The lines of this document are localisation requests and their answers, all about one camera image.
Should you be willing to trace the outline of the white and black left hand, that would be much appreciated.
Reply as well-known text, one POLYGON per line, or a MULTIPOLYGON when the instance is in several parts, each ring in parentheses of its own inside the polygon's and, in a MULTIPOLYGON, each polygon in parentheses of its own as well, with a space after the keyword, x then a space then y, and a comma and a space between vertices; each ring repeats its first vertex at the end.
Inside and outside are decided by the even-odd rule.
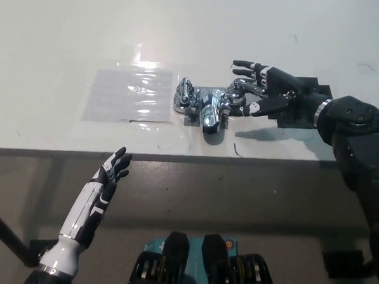
POLYGON ((129 174, 131 159, 132 155, 122 147, 99 166, 70 209, 61 227, 61 236, 77 241, 83 248, 90 246, 117 189, 119 179, 129 174))

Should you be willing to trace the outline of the black and white right hand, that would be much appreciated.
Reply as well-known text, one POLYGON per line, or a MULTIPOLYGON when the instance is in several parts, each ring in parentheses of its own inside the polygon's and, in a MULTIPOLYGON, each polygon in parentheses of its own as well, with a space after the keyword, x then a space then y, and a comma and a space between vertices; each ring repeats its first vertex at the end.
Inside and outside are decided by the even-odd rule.
POLYGON ((314 113, 324 96, 318 92, 318 84, 313 79, 292 76, 277 67, 252 61, 233 60, 232 65, 236 67, 232 73, 244 77, 237 80, 236 90, 260 97, 233 109, 233 116, 286 114, 299 122, 314 124, 314 113))

